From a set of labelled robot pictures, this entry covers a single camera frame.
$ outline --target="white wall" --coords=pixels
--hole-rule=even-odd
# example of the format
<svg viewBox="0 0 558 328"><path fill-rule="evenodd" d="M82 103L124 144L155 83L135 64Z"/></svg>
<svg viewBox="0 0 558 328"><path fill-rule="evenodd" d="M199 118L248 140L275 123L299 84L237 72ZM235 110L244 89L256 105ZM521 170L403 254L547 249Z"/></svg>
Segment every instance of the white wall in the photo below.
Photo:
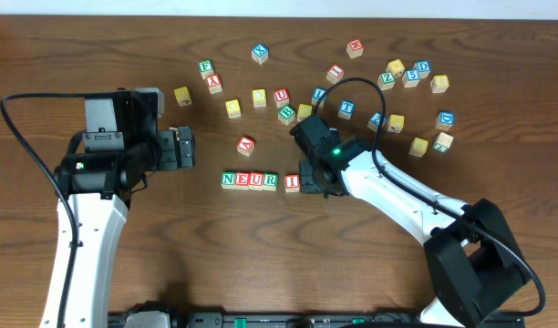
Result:
<svg viewBox="0 0 558 328"><path fill-rule="evenodd" d="M558 20L558 0L0 0L0 14Z"/></svg>

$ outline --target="brown wooden tabletop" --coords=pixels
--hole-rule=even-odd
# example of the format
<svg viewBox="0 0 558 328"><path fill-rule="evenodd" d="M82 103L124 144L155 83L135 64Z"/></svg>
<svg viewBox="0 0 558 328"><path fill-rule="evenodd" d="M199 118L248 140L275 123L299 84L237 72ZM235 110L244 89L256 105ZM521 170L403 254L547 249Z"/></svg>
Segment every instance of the brown wooden tabletop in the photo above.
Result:
<svg viewBox="0 0 558 328"><path fill-rule="evenodd" d="M346 42L360 38L361 57ZM258 43L270 48L259 66ZM287 87L291 104L329 87L334 63L345 77L376 80L387 62L429 60L450 88L431 94L428 80L385 91L388 114L406 118L381 148L395 165L434 190L501 207L528 263L547 291L547 307L529 327L558 327L558 22L460 20L247 19L187 17L0 16L0 98L18 92L110 91L159 87L160 128L189 125L196 136L192 170L159 173L132 200L119 242L110 310L162 300L182 310L420 310L433 299L421 246L379 210L352 197L223 190L226 169L296 173L304 156L277 119L271 93ZM222 93L211 95L198 62L212 59ZM173 89L188 87L179 108ZM264 88L266 108L251 92ZM243 116L229 119L224 101ZM352 119L337 117L342 99ZM374 137L380 110L368 86L330 94L322 116L345 138ZM435 117L453 111L447 154L429 146L410 156L414 137L432 142ZM82 100L17 100L11 116L52 169L68 140L85 127ZM236 151L256 139L250 158ZM0 115L0 327L36 326L47 298L57 246L57 199ZM504 306L537 303L529 284Z"/></svg>

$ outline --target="white background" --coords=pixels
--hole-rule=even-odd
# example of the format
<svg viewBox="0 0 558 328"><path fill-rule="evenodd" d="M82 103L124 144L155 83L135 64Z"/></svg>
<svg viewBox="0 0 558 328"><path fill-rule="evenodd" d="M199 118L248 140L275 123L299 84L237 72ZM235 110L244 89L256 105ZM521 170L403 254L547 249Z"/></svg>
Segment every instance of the white background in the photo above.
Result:
<svg viewBox="0 0 558 328"><path fill-rule="evenodd" d="M558 20L558 0L0 0L0 14Z"/></svg>

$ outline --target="wood grain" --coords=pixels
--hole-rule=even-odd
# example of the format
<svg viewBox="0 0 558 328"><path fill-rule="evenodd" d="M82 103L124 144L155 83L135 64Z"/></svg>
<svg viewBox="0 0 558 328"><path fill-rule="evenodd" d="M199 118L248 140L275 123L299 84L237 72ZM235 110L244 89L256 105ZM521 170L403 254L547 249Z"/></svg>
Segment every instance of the wood grain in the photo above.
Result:
<svg viewBox="0 0 558 328"><path fill-rule="evenodd" d="M346 42L366 45L356 59ZM270 48L262 66L250 56ZM212 59L223 92L210 95L197 63ZM251 91L287 87L292 104L329 87L334 63L345 77L376 79L389 60L428 59L451 87L432 95L426 83L386 91L388 114L406 117L382 150L395 165L435 190L497 203L542 278L547 309L529 327L558 327L558 22L460 20L246 19L188 17L0 16L0 98L17 92L109 91L159 87L161 128L190 125L197 167L160 173L133 199L121 235L110 309L163 300L182 309L228 311L373 311L422 308L433 298L420 246L379 210L352 198L323 200L279 191L222 190L225 169L297 172L303 157L277 120L271 99L253 108ZM190 89L179 108L176 87ZM356 102L338 119L342 98ZM238 98L243 116L228 119ZM432 141L435 117L456 113L447 154L408 155L414 137ZM348 84L322 110L343 137L373 138L368 118L377 95ZM50 167L85 125L79 100L18 100L12 117ZM240 136L256 139L250 158ZM0 117L0 327L39 323L57 235L56 200L36 165ZM506 305L528 309L527 286Z"/></svg>

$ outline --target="alphabet cube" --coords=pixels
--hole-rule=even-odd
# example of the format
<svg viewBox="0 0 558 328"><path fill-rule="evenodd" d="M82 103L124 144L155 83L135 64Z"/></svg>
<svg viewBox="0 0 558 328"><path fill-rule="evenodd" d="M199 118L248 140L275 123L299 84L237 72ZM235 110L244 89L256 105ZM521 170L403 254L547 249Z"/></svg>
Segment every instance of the alphabet cube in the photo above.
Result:
<svg viewBox="0 0 558 328"><path fill-rule="evenodd" d="M299 192L299 176L285 176L285 192Z"/></svg>
<svg viewBox="0 0 558 328"><path fill-rule="evenodd" d="M269 49L261 44L256 45L251 52L254 61L261 65L267 58L269 58Z"/></svg>
<svg viewBox="0 0 558 328"><path fill-rule="evenodd" d="M226 111L229 118L239 118L241 116L241 106L239 99L229 100L226 102Z"/></svg>
<svg viewBox="0 0 558 328"><path fill-rule="evenodd" d="M392 73L382 73L378 77L377 85L383 91L388 90L395 86L395 76Z"/></svg>
<svg viewBox="0 0 558 328"><path fill-rule="evenodd" d="M405 67L400 59L395 59L388 63L387 72L391 73L393 77L399 78L402 77L403 73L405 72Z"/></svg>
<svg viewBox="0 0 558 328"><path fill-rule="evenodd" d="M427 151L427 146L429 142L422 138L415 138L410 144L409 154L417 157L423 157Z"/></svg>
<svg viewBox="0 0 558 328"><path fill-rule="evenodd" d="M238 190L248 190L249 173L236 172L234 175L234 188Z"/></svg>
<svg viewBox="0 0 558 328"><path fill-rule="evenodd" d="M342 77L344 77L344 69L338 65L333 65L332 68L327 71L326 78L333 84L336 84Z"/></svg>
<svg viewBox="0 0 558 328"><path fill-rule="evenodd" d="M392 114L388 120L388 132L400 133L405 127L405 117L402 115Z"/></svg>
<svg viewBox="0 0 558 328"><path fill-rule="evenodd" d="M295 119L295 111L289 105L279 110L279 120L285 125L289 125Z"/></svg>
<svg viewBox="0 0 558 328"><path fill-rule="evenodd" d="M358 56L362 56L362 52L364 51L364 45L360 40L353 40L348 42L348 47L346 48L346 52L350 56L350 58L356 58Z"/></svg>
<svg viewBox="0 0 558 328"><path fill-rule="evenodd" d="M275 105L277 105L277 108L289 105L289 92L287 92L286 88L275 91L273 93L273 97L275 99Z"/></svg>
<svg viewBox="0 0 558 328"><path fill-rule="evenodd" d="M439 133L433 142L433 148L440 152L447 152L450 149L453 137L445 132Z"/></svg>
<svg viewBox="0 0 558 328"><path fill-rule="evenodd" d="M254 150L254 141L250 140L247 137L242 137L241 141L239 141L238 145L236 145L236 149L239 151L239 153L243 154L246 157L249 157Z"/></svg>
<svg viewBox="0 0 558 328"><path fill-rule="evenodd" d="M431 72L431 65L428 60L419 60L413 66L413 69L417 69L418 77L425 78Z"/></svg>
<svg viewBox="0 0 558 328"><path fill-rule="evenodd" d="M380 118L382 118L382 114L380 114L380 112L377 112L375 115L373 115L372 118L370 118L370 120L368 121L368 128L377 132L378 124L380 123ZM382 122L383 126L385 123L387 123L387 118L385 118L385 121Z"/></svg>
<svg viewBox="0 0 558 328"><path fill-rule="evenodd" d="M415 69L407 69L403 75L403 86L405 87L416 87L419 83L419 72Z"/></svg>
<svg viewBox="0 0 558 328"><path fill-rule="evenodd" d="M253 90L253 106L256 108L267 106L267 96L264 89Z"/></svg>
<svg viewBox="0 0 558 328"><path fill-rule="evenodd" d="M235 174L234 172L222 173L221 185L224 189L236 189L236 186L234 185L234 178L235 178L234 174Z"/></svg>
<svg viewBox="0 0 558 328"><path fill-rule="evenodd" d="M433 93L445 92L448 87L450 87L450 80L447 76L434 76L431 79L431 91Z"/></svg>
<svg viewBox="0 0 558 328"><path fill-rule="evenodd" d="M180 107L191 104L190 92L188 92L187 87L179 87L173 90L173 94L176 96L176 100Z"/></svg>
<svg viewBox="0 0 558 328"><path fill-rule="evenodd" d="M218 74L206 77L206 84L208 85L208 91L210 91L211 94L222 91L221 79L218 77Z"/></svg>
<svg viewBox="0 0 558 328"><path fill-rule="evenodd" d="M454 122L455 122L455 117L453 113L448 111L441 111L439 115L437 115L437 120L435 121L435 128L449 131L449 129L453 127Z"/></svg>
<svg viewBox="0 0 558 328"><path fill-rule="evenodd" d="M312 105L315 106L315 104L317 104L317 100L319 100L319 98L320 98L322 95L324 95L325 92L326 92L325 89L322 89L321 87L316 87L315 90L314 90L314 94L312 95ZM327 96L325 96L325 97L322 99L322 102L319 103L319 107L323 107L323 106L324 106L324 104L326 103L326 99L327 99Z"/></svg>
<svg viewBox="0 0 558 328"><path fill-rule="evenodd" d="M200 74L202 75L202 79L209 77L214 74L214 66L212 65L211 60L204 60L198 63L198 68L200 69Z"/></svg>
<svg viewBox="0 0 558 328"><path fill-rule="evenodd" d="M340 103L340 110L337 112L339 118L350 119L354 113L354 103L352 101L342 100Z"/></svg>
<svg viewBox="0 0 558 328"><path fill-rule="evenodd" d="M249 189L263 190L263 173L249 173Z"/></svg>
<svg viewBox="0 0 558 328"><path fill-rule="evenodd" d="M263 190L276 191L278 177L273 173L265 173L263 179Z"/></svg>
<svg viewBox="0 0 558 328"><path fill-rule="evenodd" d="M299 109L297 109L297 121L302 121L310 115L312 115L312 107L306 104L299 104Z"/></svg>

